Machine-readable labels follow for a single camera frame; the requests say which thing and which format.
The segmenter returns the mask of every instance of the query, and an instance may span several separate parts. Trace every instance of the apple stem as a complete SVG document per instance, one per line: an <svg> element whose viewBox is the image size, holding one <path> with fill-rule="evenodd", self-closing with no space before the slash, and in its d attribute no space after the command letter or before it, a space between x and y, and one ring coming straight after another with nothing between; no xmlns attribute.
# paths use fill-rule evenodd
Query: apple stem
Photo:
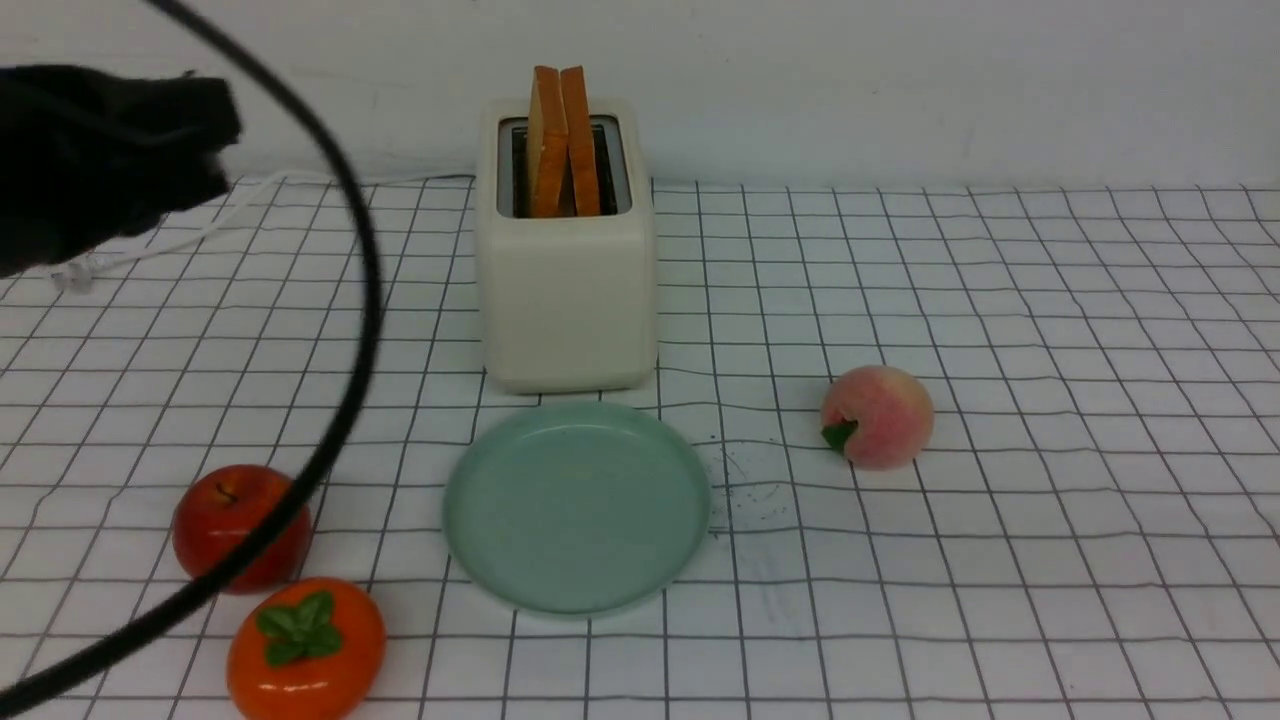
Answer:
<svg viewBox="0 0 1280 720"><path fill-rule="evenodd" d="M238 497L236 497L236 493L233 493L233 492L228 491L227 488L224 488L224 487L221 486L221 483L219 483L219 484L218 484L218 486L215 486L215 487L218 488L218 493L219 493L219 495L221 495L224 500L227 500L227 503L228 503L228 505L230 505L230 503L233 503L233 502L237 502L237 501L239 501L239 498L238 498Z"/></svg>
<svg viewBox="0 0 1280 720"><path fill-rule="evenodd" d="M858 420L844 420L822 429L822 437L836 452L845 451L845 443L858 432Z"/></svg>

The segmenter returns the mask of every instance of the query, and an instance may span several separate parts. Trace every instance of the black cable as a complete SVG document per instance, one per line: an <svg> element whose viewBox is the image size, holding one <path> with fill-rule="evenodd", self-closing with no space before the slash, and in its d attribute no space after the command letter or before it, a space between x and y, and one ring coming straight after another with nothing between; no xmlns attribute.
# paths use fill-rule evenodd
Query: black cable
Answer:
<svg viewBox="0 0 1280 720"><path fill-rule="evenodd" d="M160 605L83 651L0 692L0 717L4 719L17 717L133 655L189 618L248 569L253 560L284 532L302 510L338 459L338 454L342 452L342 446L351 434L364 405L365 395L369 392L378 354L378 340L381 334L381 269L375 243L374 220L364 197L361 197L360 184L343 156L342 149L338 147L315 113L293 91L212 23L179 0L145 1L207 42L257 82L284 110L293 115L324 152L343 195L347 196L347 204L356 223L361 265L365 272L365 310L356 363L346 393L338 405L338 411L320 439L320 445L289 491L262 523L212 570L191 580Z"/></svg>

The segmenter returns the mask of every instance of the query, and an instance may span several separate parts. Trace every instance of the persimmon leaf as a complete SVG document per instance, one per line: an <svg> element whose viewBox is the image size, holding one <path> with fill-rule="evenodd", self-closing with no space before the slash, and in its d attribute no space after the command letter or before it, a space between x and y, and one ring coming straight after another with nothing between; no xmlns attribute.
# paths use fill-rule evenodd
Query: persimmon leaf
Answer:
<svg viewBox="0 0 1280 720"><path fill-rule="evenodd" d="M307 657L325 657L342 650L342 633L333 625L320 625L307 638Z"/></svg>
<svg viewBox="0 0 1280 720"><path fill-rule="evenodd" d="M293 611L276 605L264 607L257 614L256 624L259 632L273 641L294 639L298 633L298 623Z"/></svg>
<svg viewBox="0 0 1280 720"><path fill-rule="evenodd" d="M302 598L297 609L301 633L308 635L315 628L328 625L333 619L333 593L329 591L314 592Z"/></svg>
<svg viewBox="0 0 1280 720"><path fill-rule="evenodd" d="M266 664L271 667L288 665L306 655L307 647L296 642L274 642L266 646Z"/></svg>

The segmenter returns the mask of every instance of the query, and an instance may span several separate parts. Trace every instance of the white wall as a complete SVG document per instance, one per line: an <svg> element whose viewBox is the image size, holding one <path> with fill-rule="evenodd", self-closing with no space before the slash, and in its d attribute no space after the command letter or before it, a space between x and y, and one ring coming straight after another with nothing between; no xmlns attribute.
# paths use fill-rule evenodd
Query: white wall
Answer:
<svg viewBox="0 0 1280 720"><path fill-rule="evenodd" d="M0 61L224 64L136 0L0 0ZM792 183L1274 181L1277 0L195 0L366 173L470 164L535 63L639 110L655 176ZM237 169L315 165L238 81Z"/></svg>

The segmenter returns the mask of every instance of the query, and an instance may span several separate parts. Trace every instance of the peach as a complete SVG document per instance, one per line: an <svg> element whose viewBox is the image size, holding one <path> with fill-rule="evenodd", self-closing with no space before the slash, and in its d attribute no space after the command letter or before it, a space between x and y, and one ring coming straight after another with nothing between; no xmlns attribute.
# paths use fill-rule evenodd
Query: peach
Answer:
<svg viewBox="0 0 1280 720"><path fill-rule="evenodd" d="M836 378L822 402L822 437L864 470L911 462L933 434L933 400L914 375L865 365Z"/></svg>

